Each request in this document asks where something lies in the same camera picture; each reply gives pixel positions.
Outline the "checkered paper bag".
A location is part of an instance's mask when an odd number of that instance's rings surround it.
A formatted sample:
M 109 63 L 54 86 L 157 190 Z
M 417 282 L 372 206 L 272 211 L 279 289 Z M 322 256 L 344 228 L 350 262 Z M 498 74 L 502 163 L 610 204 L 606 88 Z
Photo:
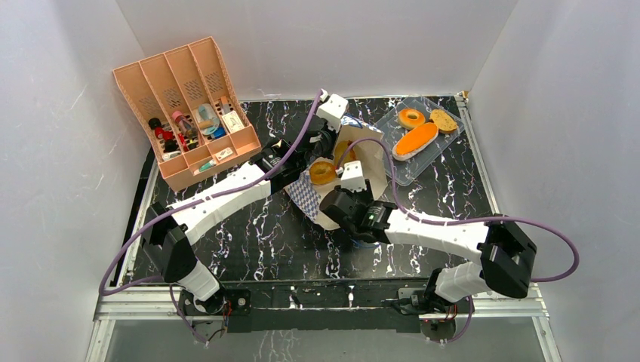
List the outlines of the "checkered paper bag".
M 347 143 L 360 140 L 361 142 L 352 148 L 355 152 L 355 160 L 343 159 L 343 163 L 336 171 L 337 176 L 331 182 L 320 186 L 313 184 L 309 171 L 304 170 L 297 181 L 285 187 L 285 192 L 316 225 L 328 231 L 338 229 L 339 225 L 320 211 L 320 204 L 335 187 L 340 186 L 349 191 L 362 191 L 366 181 L 369 182 L 368 190 L 371 191 L 373 199 L 380 199 L 387 187 L 384 165 L 386 156 L 377 143 L 382 138 L 381 130 L 351 115 L 344 115 L 341 118 L 341 129 L 334 151 L 330 153 L 329 158 L 318 158 L 317 161 L 335 165 L 346 150 Z

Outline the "orange fake bread loaf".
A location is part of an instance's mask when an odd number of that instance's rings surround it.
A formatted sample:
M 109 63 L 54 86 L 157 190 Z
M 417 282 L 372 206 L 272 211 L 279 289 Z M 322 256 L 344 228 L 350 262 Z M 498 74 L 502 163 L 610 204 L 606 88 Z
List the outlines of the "orange fake bread loaf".
M 439 134 L 434 123 L 425 123 L 408 131 L 392 148 L 392 157 L 407 161 L 422 152 Z

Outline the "fake donut bread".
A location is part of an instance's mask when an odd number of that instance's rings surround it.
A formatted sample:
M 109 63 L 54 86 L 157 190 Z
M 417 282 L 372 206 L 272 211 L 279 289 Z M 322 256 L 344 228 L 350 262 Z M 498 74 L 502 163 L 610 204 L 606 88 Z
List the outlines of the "fake donut bread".
M 425 115 L 417 109 L 406 108 L 398 111 L 398 123 L 407 130 L 413 130 L 426 123 Z

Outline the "round speckled bread slice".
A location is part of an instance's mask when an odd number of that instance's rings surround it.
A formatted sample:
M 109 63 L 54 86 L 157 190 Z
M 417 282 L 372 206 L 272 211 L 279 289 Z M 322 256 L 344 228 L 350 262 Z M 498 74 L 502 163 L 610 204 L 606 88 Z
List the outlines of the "round speckled bread slice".
M 433 109 L 429 120 L 436 125 L 440 133 L 450 134 L 458 130 L 457 122 L 442 109 Z

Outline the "brown bread slice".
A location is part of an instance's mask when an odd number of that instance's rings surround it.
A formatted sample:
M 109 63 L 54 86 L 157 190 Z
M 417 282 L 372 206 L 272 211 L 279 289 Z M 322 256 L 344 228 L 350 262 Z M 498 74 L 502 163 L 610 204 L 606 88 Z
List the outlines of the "brown bread slice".
M 334 166 L 336 168 L 340 167 L 340 163 L 339 160 L 340 158 L 345 154 L 345 151 L 347 150 L 347 148 L 353 144 L 353 141 L 351 140 L 346 140 L 346 141 L 341 141 L 339 142 L 335 148 L 334 148 Z M 346 156 L 344 157 L 343 161 L 346 163 L 352 162 L 352 161 L 357 161 L 358 157 L 355 153 L 354 149 L 351 149 L 350 151 L 348 151 L 346 153 Z

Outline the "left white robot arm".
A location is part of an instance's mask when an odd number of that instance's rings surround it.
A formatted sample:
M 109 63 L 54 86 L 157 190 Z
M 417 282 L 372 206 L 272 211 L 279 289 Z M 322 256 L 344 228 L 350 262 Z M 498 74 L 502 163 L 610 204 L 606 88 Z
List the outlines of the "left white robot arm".
M 315 159 L 333 152 L 340 129 L 340 118 L 315 115 L 299 142 L 271 140 L 236 171 L 190 199 L 150 205 L 150 227 L 142 233 L 140 245 L 162 280 L 186 290 L 201 313 L 220 313 L 228 293 L 195 255 L 193 244 L 243 207 L 298 181 Z

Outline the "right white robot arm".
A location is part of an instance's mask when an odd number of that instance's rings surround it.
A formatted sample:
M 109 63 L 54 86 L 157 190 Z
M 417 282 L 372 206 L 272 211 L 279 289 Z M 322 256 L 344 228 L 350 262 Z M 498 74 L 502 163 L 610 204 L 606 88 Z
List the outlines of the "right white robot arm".
M 455 225 L 451 219 L 411 217 L 392 202 L 374 200 L 369 190 L 340 186 L 319 209 L 355 240 L 410 244 L 465 259 L 453 268 L 434 269 L 423 292 L 400 293 L 391 305 L 402 313 L 444 312 L 467 296 L 489 291 L 513 299 L 528 295 L 537 247 L 514 222 Z

